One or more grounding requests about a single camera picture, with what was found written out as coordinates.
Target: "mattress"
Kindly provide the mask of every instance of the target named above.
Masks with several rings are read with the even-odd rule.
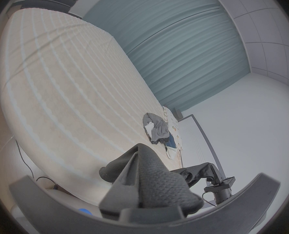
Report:
[[[142,125],[162,106],[116,40],[68,14],[22,9],[0,41],[0,102],[31,160],[74,196],[98,205],[110,188],[99,169],[137,143],[180,168]]]

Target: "striped bedsheet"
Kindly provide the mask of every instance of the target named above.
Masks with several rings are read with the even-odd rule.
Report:
[[[88,203],[98,205],[111,186],[99,169],[137,143],[180,168],[145,134],[143,115],[164,111],[122,48],[68,14],[27,8],[11,16],[0,41],[0,101],[32,161]]]

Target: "patterned pillow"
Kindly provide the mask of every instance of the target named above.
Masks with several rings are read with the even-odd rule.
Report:
[[[182,139],[179,133],[178,121],[167,107],[163,106],[163,109],[165,122],[168,123],[168,130],[174,137],[177,148],[182,150]]]

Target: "black cable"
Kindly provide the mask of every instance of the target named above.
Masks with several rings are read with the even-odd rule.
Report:
[[[52,181],[55,185],[57,185],[51,178],[49,178],[49,177],[44,177],[44,176],[38,177],[36,181],[38,181],[40,178],[47,178],[47,179],[49,179],[50,181]]]
[[[22,158],[22,154],[21,154],[21,151],[20,151],[20,147],[19,147],[19,144],[18,144],[18,142],[17,142],[17,140],[15,139],[15,141],[16,141],[16,143],[17,143],[17,147],[18,147],[18,150],[19,150],[19,153],[20,153],[20,156],[21,156],[21,158]],[[33,174],[33,172],[32,172],[32,169],[29,167],[29,165],[28,164],[26,164],[26,162],[24,161],[24,159],[22,158],[22,161],[23,161],[23,163],[25,163],[25,165],[30,169],[30,171],[31,171],[31,173],[32,173],[32,177],[34,178],[34,174]]]
[[[204,193],[202,194],[202,199],[203,199],[206,203],[209,203],[209,204],[212,205],[212,206],[216,206],[216,205],[212,204],[211,202],[207,201],[207,200],[204,198],[204,194],[205,194],[205,193],[210,193],[210,192],[204,192]]]

